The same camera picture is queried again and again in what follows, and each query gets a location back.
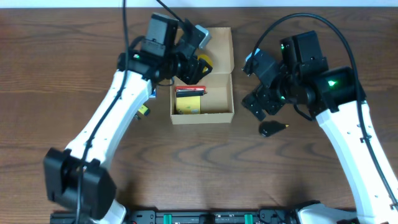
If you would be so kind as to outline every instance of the box lid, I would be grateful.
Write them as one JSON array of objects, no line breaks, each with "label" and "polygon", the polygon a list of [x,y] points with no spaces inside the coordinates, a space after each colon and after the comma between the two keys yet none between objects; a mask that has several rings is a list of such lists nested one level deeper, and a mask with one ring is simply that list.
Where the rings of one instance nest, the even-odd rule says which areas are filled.
[{"label": "box lid", "polygon": [[[234,69],[234,53],[232,46],[232,34],[230,27],[206,28],[211,39],[204,50],[198,49],[195,54],[205,54],[213,62],[211,74],[231,73]],[[180,40],[183,31],[177,31],[176,41]]]}]

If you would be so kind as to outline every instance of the wooden surface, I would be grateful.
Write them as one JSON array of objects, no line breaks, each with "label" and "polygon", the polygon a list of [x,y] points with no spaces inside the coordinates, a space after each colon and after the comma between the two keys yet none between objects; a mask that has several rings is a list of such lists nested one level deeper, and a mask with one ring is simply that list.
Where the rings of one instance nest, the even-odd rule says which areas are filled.
[{"label": "wooden surface", "polygon": [[[152,11],[129,9],[130,40],[146,33]],[[232,27],[235,116],[231,124],[173,126],[169,89],[133,122],[113,161],[118,198],[127,206],[159,209],[288,206],[309,199],[354,207],[336,154],[317,123],[285,106],[275,117],[289,128],[269,139],[240,102],[258,83],[244,58],[278,18],[299,11],[325,16],[340,28],[356,56],[374,127],[398,171],[398,9],[178,9],[204,27]],[[315,29],[330,67],[347,65],[337,37],[311,19],[278,26],[262,49],[281,58],[279,40]],[[85,126],[113,79],[124,50],[120,9],[0,11],[0,223],[48,223],[42,159],[63,149]]]}]

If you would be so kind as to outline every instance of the green led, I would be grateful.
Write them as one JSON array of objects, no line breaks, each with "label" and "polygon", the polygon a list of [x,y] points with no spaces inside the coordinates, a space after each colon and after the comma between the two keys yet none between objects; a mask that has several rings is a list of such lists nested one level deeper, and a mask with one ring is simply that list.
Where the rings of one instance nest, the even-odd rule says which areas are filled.
[{"label": "green led", "polygon": [[328,83],[329,83],[329,86],[334,86],[334,85],[337,84],[337,82],[335,82],[335,81],[333,81],[333,80],[328,81]]}]

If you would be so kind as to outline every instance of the cardboard box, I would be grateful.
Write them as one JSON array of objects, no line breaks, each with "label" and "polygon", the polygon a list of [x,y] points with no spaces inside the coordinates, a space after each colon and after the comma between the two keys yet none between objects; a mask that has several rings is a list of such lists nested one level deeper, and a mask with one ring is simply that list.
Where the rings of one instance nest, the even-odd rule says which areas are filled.
[{"label": "cardboard box", "polygon": [[[175,87],[186,85],[175,78],[170,87],[170,117],[173,124],[230,123],[234,116],[234,99],[231,72],[234,68],[231,28],[207,28],[212,36],[205,50],[213,61],[213,71],[202,78],[197,85],[206,86],[207,94],[201,96],[201,114],[178,114],[175,110]],[[177,39],[182,35],[178,30]]]}]

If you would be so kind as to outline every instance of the white wall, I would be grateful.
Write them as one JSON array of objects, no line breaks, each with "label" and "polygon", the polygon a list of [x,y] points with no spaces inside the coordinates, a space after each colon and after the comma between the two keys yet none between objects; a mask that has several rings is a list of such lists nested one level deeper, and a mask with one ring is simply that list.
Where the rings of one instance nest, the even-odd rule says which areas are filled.
[{"label": "white wall", "polygon": [[[122,0],[0,0],[0,8],[120,7]],[[163,0],[169,7],[390,6],[398,0]],[[127,0],[128,7],[160,7],[156,0]]]}]

